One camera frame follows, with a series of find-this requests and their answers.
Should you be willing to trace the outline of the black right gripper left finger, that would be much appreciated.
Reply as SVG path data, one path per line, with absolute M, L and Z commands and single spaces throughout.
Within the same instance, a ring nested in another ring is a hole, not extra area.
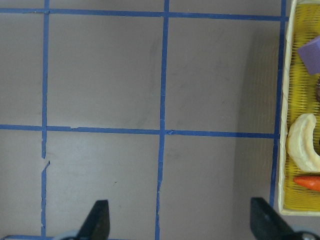
M 110 213 L 108 200 L 97 200 L 79 232 L 77 240 L 107 240 L 110 234 Z

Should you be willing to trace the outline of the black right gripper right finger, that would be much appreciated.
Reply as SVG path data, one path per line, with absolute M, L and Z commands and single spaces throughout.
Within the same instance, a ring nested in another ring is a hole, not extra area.
M 250 230 L 256 240 L 283 240 L 294 230 L 262 197 L 250 199 Z

